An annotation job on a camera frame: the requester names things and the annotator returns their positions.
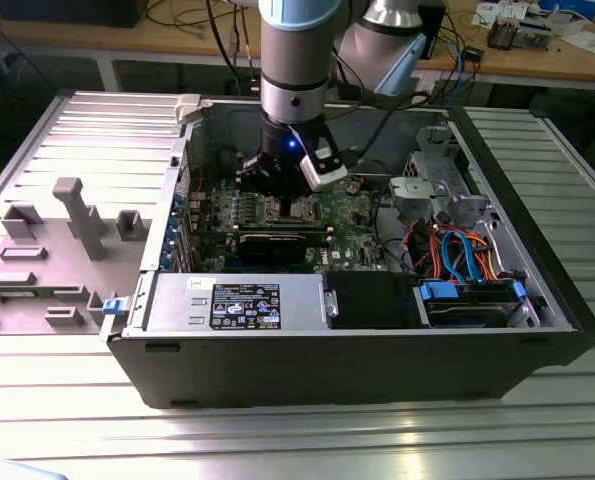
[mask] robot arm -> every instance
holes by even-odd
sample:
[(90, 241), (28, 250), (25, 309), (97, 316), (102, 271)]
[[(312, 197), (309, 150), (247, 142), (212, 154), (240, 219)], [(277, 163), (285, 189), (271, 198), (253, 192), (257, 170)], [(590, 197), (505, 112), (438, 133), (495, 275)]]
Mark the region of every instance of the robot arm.
[(294, 198), (340, 180), (352, 165), (323, 114), (337, 33), (341, 56), (364, 85), (389, 96), (401, 92), (425, 37), (417, 0), (259, 0), (259, 9), (262, 142), (243, 176), (262, 192)]

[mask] blue drive bracket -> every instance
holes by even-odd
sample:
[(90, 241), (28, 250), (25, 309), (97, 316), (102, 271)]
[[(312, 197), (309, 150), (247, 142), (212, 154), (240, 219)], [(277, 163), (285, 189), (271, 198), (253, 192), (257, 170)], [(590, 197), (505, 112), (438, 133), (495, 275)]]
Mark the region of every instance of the blue drive bracket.
[(422, 300), (459, 298), (455, 284), (450, 282), (424, 282), (419, 287)]

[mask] workbench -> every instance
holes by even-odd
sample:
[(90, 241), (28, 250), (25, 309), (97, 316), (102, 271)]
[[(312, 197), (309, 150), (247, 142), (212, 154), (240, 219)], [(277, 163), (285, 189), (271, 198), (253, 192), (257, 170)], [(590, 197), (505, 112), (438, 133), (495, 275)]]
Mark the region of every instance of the workbench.
[[(49, 214), (54, 177), (78, 175), (107, 198), (102, 216), (136, 201), (153, 218), (156, 200), (134, 199), (164, 181), (176, 96), (75, 97), (50, 104), (2, 172), (0, 217), (14, 200)], [(595, 314), (592, 169), (563, 138), (567, 157), (549, 148), (548, 120), (467, 111)], [(0, 335), (0, 458), (70, 480), (595, 477), (595, 348), (501, 400), (155, 410), (96, 334)]]
[[(447, 3), (451, 7), (451, 16), (457, 31), (464, 37), (467, 44), (486, 52), (481, 70), (477, 74), (477, 81), (595, 90), (595, 54), (559, 39), (553, 40), (547, 52), (527, 49), (511, 51), (489, 49), (486, 46), (487, 30), (473, 28), (470, 25), (472, 13), (466, 14), (476, 8), (478, 2), (449, 0)], [(175, 0), (174, 5), (175, 11), (181, 12), (189, 8), (200, 8), (203, 2)], [(217, 5), (215, 14), (228, 12), (231, 8), (227, 4)], [(169, 8), (166, 5), (154, 9), (152, 15), (163, 22), (171, 22)], [(201, 11), (183, 17), (184, 21), (188, 22), (204, 18), (205, 13)], [(246, 18), (250, 33), (251, 54), (254, 57), (255, 66), (259, 66), (258, 10), (248, 9)], [(225, 43), (229, 39), (231, 24), (230, 16), (217, 20)], [(97, 63), (107, 91), (121, 90), (121, 82), (113, 65), (118, 60), (223, 65), (207, 25), (204, 39), (174, 27), (157, 25), (146, 18), (140, 20), (132, 29), (3, 20), (0, 20), (0, 26), (29, 55), (93, 59)], [(595, 31), (595, 25), (589, 28)], [(0, 36), (0, 53), (2, 52), (14, 52), (14, 49)], [(247, 64), (243, 52), (240, 57), (241, 65)], [(427, 89), (436, 81), (446, 78), (453, 67), (454, 60), (447, 47), (442, 44), (437, 46), (430, 60), (419, 62), (414, 76), (421, 79), (420, 88)]]

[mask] warning label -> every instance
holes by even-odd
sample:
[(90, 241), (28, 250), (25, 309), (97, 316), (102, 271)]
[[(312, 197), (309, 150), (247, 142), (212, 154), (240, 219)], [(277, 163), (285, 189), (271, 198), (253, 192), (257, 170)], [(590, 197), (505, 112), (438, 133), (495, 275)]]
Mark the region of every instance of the warning label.
[(213, 287), (210, 327), (213, 330), (281, 328), (279, 285), (220, 285)]

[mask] slotted metal surface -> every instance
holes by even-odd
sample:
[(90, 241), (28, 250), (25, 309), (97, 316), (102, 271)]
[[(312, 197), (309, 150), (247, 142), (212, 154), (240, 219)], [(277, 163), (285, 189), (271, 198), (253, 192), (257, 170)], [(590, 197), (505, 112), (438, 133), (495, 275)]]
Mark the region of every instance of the slotted metal surface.
[[(481, 120), (484, 131), (515, 138), (493, 120)], [(547, 141), (524, 113), (529, 122)], [(544, 187), (595, 191), (579, 171)], [(518, 189), (540, 185), (529, 170), (508, 175)], [(525, 195), (539, 202), (558, 193), (548, 192)], [(554, 248), (572, 248), (565, 263), (595, 312), (595, 260), (586, 256), (595, 250), (595, 212), (537, 206)], [(588, 253), (574, 257), (575, 245)], [(97, 336), (0, 337), (0, 458), (86, 480), (595, 477), (595, 349), (499, 401), (193, 412), (145, 406)]]

